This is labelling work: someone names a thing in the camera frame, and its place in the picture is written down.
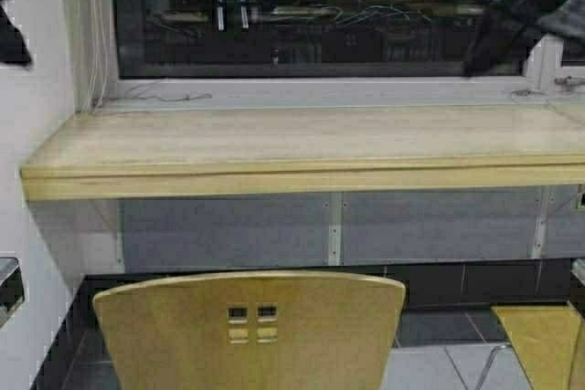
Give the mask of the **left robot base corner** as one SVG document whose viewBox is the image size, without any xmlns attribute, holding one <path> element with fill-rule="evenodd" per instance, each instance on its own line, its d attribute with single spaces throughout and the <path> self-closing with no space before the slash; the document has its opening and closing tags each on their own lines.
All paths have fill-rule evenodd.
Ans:
<svg viewBox="0 0 585 390">
<path fill-rule="evenodd" d="M 25 300 L 22 272 L 17 258 L 0 262 L 1 326 L 4 326 Z"/>
</svg>

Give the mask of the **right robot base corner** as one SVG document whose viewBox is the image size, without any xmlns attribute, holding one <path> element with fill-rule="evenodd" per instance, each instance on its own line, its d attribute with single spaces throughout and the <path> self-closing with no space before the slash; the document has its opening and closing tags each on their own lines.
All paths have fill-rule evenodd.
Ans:
<svg viewBox="0 0 585 390">
<path fill-rule="evenodd" d="M 571 283 L 569 290 L 570 304 L 584 316 L 585 311 L 585 260 L 575 259 L 571 267 Z"/>
</svg>

